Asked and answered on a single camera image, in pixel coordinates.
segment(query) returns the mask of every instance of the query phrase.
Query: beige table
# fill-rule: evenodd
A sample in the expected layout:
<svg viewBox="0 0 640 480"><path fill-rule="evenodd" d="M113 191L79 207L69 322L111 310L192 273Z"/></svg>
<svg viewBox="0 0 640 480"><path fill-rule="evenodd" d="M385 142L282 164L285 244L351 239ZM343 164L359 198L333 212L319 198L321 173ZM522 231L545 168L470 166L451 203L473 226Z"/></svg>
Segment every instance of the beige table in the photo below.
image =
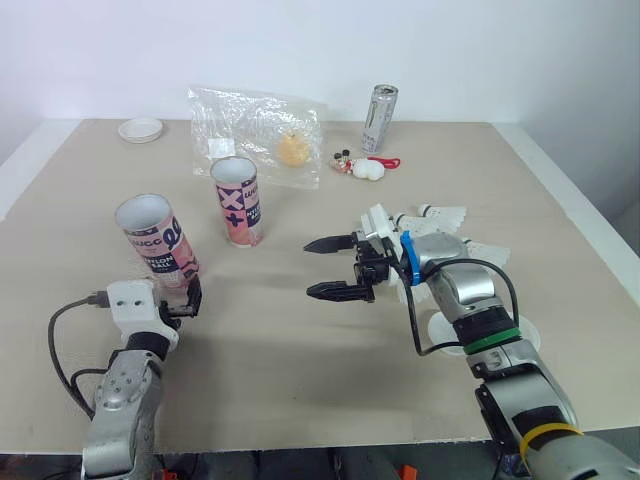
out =
<svg viewBox="0 0 640 480"><path fill-rule="evenodd" d="M85 121L0 223L0 451L78 452L88 420L62 389L46 348L49 316L108 283L147 272L113 211L140 192L166 195L202 263L204 301L168 357L161 451L270 449L486 438L463 358L413 351L405 308L308 298L352 280L350 255L305 254L348 233L371 205L469 208L461 233L509 246L506 266L541 354L586 430L640 424L639 310L554 198L487 124L395 123L386 153L403 164L377 183L326 169L321 188L262 182L266 236L255 249L222 234L211 182L191 174L189 126L170 121L147 145L118 121ZM357 146L359 124L331 124L327 151ZM428 318L434 304L419 308ZM121 346L107 310L60 321L70 374ZM90 381L84 384L91 389Z"/></svg>

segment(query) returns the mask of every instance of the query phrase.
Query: energy drink can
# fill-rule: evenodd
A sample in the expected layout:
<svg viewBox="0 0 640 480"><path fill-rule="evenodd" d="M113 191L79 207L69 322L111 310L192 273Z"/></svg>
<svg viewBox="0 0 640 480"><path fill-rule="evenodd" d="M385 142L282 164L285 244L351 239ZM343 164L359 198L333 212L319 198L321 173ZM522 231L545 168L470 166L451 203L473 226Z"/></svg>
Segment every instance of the energy drink can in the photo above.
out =
<svg viewBox="0 0 640 480"><path fill-rule="evenodd" d="M169 201L147 193L116 210L116 223L156 278L167 288L185 288L200 266Z"/></svg>
<svg viewBox="0 0 640 480"><path fill-rule="evenodd" d="M244 157L222 158L211 166L227 237L236 247L255 247L262 240L257 172Z"/></svg>
<svg viewBox="0 0 640 480"><path fill-rule="evenodd" d="M393 85L376 85L371 94L369 114L362 134L362 151L366 154L378 153L382 148L393 109L398 99L398 89Z"/></svg>

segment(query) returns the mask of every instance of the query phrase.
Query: pink can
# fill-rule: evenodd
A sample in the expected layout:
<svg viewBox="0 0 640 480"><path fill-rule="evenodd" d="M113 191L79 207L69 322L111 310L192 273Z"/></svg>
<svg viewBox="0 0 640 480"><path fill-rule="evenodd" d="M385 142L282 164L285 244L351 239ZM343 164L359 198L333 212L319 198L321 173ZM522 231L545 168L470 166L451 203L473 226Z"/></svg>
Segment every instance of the pink can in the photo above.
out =
<svg viewBox="0 0 640 480"><path fill-rule="evenodd" d="M262 240L257 171L243 157L222 158L211 166L227 237L236 247L254 247Z"/></svg>
<svg viewBox="0 0 640 480"><path fill-rule="evenodd" d="M184 288L200 266L169 201L147 193L124 202L116 223L156 278L167 288Z"/></svg>

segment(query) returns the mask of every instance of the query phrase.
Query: black cable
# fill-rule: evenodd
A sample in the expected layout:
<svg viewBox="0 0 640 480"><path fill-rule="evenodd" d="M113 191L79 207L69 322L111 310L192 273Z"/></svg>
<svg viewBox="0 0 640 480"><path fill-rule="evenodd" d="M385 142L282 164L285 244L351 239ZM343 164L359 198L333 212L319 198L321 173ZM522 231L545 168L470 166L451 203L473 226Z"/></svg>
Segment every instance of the black cable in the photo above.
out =
<svg viewBox="0 0 640 480"><path fill-rule="evenodd" d="M82 375L104 375L105 373L107 373L107 371L108 370L106 368L82 368L77 372L75 372L73 375L71 375L71 379L69 380L69 383L71 383L71 388L73 388L73 390L78 395L80 395L84 400L84 402L88 405L89 403L82 395L82 392L80 391L80 387L78 387L78 378L80 378Z"/></svg>
<svg viewBox="0 0 640 480"><path fill-rule="evenodd" d="M156 459L160 463L160 466L162 467L162 469L165 470L167 468L167 464L164 461L164 456L159 453L156 453Z"/></svg>
<svg viewBox="0 0 640 480"><path fill-rule="evenodd" d="M443 342L437 345L433 345L432 347L427 348L426 350L422 349L422 342L420 342L420 330L418 329L418 322L416 320L416 306L413 301L413 292L411 291L411 284L409 283L409 279L402 271L402 267L398 262L394 262L392 265L393 269L396 271L402 284L404 285L404 291L407 295L407 308L409 309L409 324L411 325L411 334L413 336L413 346L416 349L416 352L421 357L425 357L430 353L435 352L436 350L440 350L441 348L447 347L461 347L462 344L460 342Z"/></svg>
<svg viewBox="0 0 640 480"><path fill-rule="evenodd" d="M496 478L498 478L498 472L500 471L500 465L502 465L503 458L504 458L504 450L500 450L500 456L498 457L498 462L496 463L496 468L493 471L493 475L491 475L491 480L496 480Z"/></svg>
<svg viewBox="0 0 640 480"><path fill-rule="evenodd" d="M79 391L74 389L71 383L69 382L69 380L67 380L67 377L65 376L64 371L62 370L62 366L60 365L60 360L58 360L58 354L56 352L56 345L55 345L55 328L56 328L56 322L58 321L58 318L60 317L60 315L62 315L64 312L68 310L71 310L72 308L90 303L93 300L93 298L94 298L93 296L89 296L87 298L83 298L82 300L69 303L68 305L65 305L64 307L59 309L56 313L54 313L51 316L51 319L49 320L49 327L47 329L49 355L51 356L51 362L53 363L53 368L56 371L56 374L58 375L60 382L62 382L62 386L64 387L64 389L71 396L71 398L73 398L73 400L78 404L78 406L84 411L84 413L87 414L87 416L90 419L93 418L93 414L94 414L93 409L87 404L86 400L82 397L82 394L80 394Z"/></svg>
<svg viewBox="0 0 640 480"><path fill-rule="evenodd" d="M61 472L56 472L56 473L52 473L50 475L47 475L46 477L42 477L41 480L51 480L52 478L61 477L62 475L67 475L69 473L80 473L80 470L79 470L78 467L70 469L70 470L63 470Z"/></svg>
<svg viewBox="0 0 640 480"><path fill-rule="evenodd" d="M482 265L483 267L487 267L493 270L494 272L496 272L502 278L502 280L504 280L504 283L507 285L507 288L509 289L509 296L511 297L511 308L513 309L513 323L516 324L516 327L520 327L520 314L518 311L518 297L516 295L516 289L513 286L513 283L511 282L511 279L509 278L509 276L506 273L504 273L504 271L500 267L494 265L491 262L487 262L485 260L479 260L477 258L454 258L451 260L445 260L444 262L438 263L434 267L430 268L427 272L425 272L425 274L422 277L422 281L426 282L429 277L432 277L433 275L438 273L440 270L442 270L444 267L448 265L455 265L458 263L473 263L475 265Z"/></svg>
<svg viewBox="0 0 640 480"><path fill-rule="evenodd" d="M191 467L191 473L187 477L189 480L193 479L193 476L196 474L196 469L198 468L198 460L200 459L200 454L196 453L193 457L193 466Z"/></svg>

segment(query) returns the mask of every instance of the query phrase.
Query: yellow ring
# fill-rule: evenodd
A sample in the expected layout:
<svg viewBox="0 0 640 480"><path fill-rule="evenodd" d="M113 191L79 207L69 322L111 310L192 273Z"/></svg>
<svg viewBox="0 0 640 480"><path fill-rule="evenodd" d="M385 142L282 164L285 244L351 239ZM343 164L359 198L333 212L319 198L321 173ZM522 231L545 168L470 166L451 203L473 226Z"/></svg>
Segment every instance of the yellow ring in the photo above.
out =
<svg viewBox="0 0 640 480"><path fill-rule="evenodd" d="M555 430L568 430L570 432L577 433L578 435L584 435L584 433L568 423L545 423L544 425L538 425L536 428L529 430L527 434L522 437L522 441L520 442L520 456L522 457L522 461L525 465L527 464L527 460L524 455L527 453L529 444L543 433L553 432Z"/></svg>

